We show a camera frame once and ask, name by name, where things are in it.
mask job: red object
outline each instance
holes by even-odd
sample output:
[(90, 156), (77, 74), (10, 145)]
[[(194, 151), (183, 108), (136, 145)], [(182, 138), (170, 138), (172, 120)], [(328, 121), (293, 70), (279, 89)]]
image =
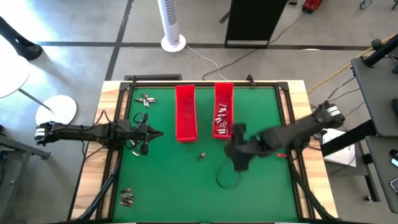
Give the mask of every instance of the red object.
[(322, 0), (306, 0), (303, 5), (303, 12), (313, 13), (318, 9), (319, 5), (322, 3)]
[[(234, 123), (234, 84), (233, 83), (215, 83), (215, 97), (214, 97), (214, 115), (213, 115), (213, 138), (215, 139), (230, 139), (231, 138), (231, 125)], [(218, 134), (217, 130), (220, 128), (220, 124), (216, 124), (215, 119), (218, 118), (218, 111), (226, 105), (227, 111), (225, 117), (222, 117), (223, 121), (226, 120), (228, 125), (226, 129), (227, 134)]]
[(281, 157), (281, 158), (286, 158), (286, 154), (283, 154), (283, 153), (278, 153), (278, 157)]
[(198, 139), (194, 85), (175, 87), (175, 135), (178, 142)]

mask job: white cable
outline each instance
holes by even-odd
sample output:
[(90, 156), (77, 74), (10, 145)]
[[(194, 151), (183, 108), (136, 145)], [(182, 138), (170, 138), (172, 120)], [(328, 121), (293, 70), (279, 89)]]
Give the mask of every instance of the white cable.
[(349, 80), (349, 78), (351, 78), (354, 75), (354, 73), (351, 73), (350, 75), (348, 75), (348, 77), (346, 78), (346, 80), (344, 80), (340, 86), (337, 87), (337, 89), (329, 96), (329, 98), (327, 100), (329, 100), (334, 94), (337, 93), (337, 91), (347, 82), (347, 80)]
[(198, 52), (192, 50), (192, 48), (190, 48), (188, 45), (186, 45), (186, 46), (188, 47), (188, 49), (190, 49), (193, 53), (197, 54), (199, 57), (205, 59), (205, 60), (208, 61), (208, 62), (212, 62), (213, 64), (215, 64), (215, 65), (217, 66), (218, 75), (219, 75), (221, 78), (223, 78), (224, 80), (227, 80), (227, 81), (228, 81), (228, 79), (226, 79), (224, 76), (221, 75), (221, 73), (220, 73), (220, 66), (218, 66), (218, 64), (217, 64), (216, 62), (214, 62), (214, 61), (212, 61), (212, 60), (210, 60), (210, 59), (208, 59), (208, 58), (206, 58), (206, 57), (200, 55)]

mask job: white tower fan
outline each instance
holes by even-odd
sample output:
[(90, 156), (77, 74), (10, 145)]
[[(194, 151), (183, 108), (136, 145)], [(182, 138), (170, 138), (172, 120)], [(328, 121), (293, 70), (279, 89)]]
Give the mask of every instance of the white tower fan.
[(158, 0), (160, 15), (162, 16), (163, 30), (165, 36), (161, 44), (167, 52), (179, 52), (184, 49), (187, 41), (178, 29), (177, 9), (175, 0)]

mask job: white paper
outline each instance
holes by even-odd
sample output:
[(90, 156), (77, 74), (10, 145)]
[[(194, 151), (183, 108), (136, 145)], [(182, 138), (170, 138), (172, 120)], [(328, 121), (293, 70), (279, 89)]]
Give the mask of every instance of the white paper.
[[(337, 138), (344, 134), (344, 131), (339, 131), (337, 129), (326, 129), (327, 133), (322, 137), (322, 144)], [(350, 165), (352, 167), (356, 167), (356, 159), (353, 160), (355, 157), (355, 146), (352, 144), (344, 149), (337, 151), (329, 156), (325, 156), (323, 159), (328, 162), (335, 162), (344, 165)]]

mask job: black panel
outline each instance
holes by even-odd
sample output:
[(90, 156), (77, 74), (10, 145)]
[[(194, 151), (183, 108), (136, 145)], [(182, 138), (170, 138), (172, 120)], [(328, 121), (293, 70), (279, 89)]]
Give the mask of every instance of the black panel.
[(269, 40), (287, 0), (232, 0), (228, 40)]

